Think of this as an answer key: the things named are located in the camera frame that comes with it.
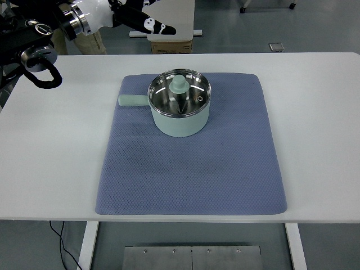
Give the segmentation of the white and black hand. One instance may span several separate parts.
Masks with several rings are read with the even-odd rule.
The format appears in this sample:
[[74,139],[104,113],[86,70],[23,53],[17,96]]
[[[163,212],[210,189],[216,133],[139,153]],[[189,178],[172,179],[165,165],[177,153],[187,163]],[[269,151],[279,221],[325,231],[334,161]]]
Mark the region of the white and black hand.
[[144,7],[155,1],[75,1],[71,11],[76,17],[76,34],[90,35],[101,28],[125,25],[145,34],[176,35],[170,25],[155,20],[144,13]]

